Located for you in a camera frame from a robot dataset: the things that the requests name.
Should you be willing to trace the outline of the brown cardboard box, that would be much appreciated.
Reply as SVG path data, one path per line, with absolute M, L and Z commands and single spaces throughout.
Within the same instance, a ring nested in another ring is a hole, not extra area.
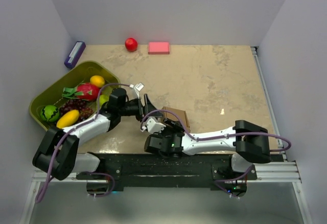
M 162 120 L 164 118 L 167 118 L 167 119 L 170 119 L 172 121 L 178 121 L 178 119 L 173 115 L 173 114 L 175 114 L 180 119 L 180 121 L 183 123 L 183 125 L 186 127 L 187 131 L 188 132 L 191 131 L 190 130 L 190 123 L 189 123 L 189 120 L 188 120 L 186 111 L 180 110 L 180 109 L 176 109 L 176 108 L 167 107 L 167 106 L 164 106 L 162 109 L 165 110 L 163 112 L 163 118 L 162 118 Z

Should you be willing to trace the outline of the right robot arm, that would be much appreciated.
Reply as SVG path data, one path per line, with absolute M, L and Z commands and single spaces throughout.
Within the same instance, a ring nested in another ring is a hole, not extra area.
M 252 164 L 271 162 L 268 130 L 247 122 L 235 121 L 227 129 L 206 133 L 187 133 L 180 122 L 168 120 L 168 125 L 150 117 L 141 126 L 146 131 L 144 151 L 162 157 L 182 157 L 204 152 L 234 151 L 228 175 L 238 180 Z

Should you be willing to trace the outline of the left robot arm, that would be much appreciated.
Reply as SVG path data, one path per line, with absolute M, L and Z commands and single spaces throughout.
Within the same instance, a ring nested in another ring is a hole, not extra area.
M 32 164 L 58 180 L 80 172 L 88 172 L 94 179 L 101 179 L 106 173 L 105 165 L 92 153 L 79 154 L 79 146 L 113 130 L 122 117 L 134 116 L 141 121 L 151 111 L 156 111 L 156 107 L 148 95 L 128 100 L 124 88 L 115 88 L 99 112 L 89 119 L 65 128 L 48 129 Z

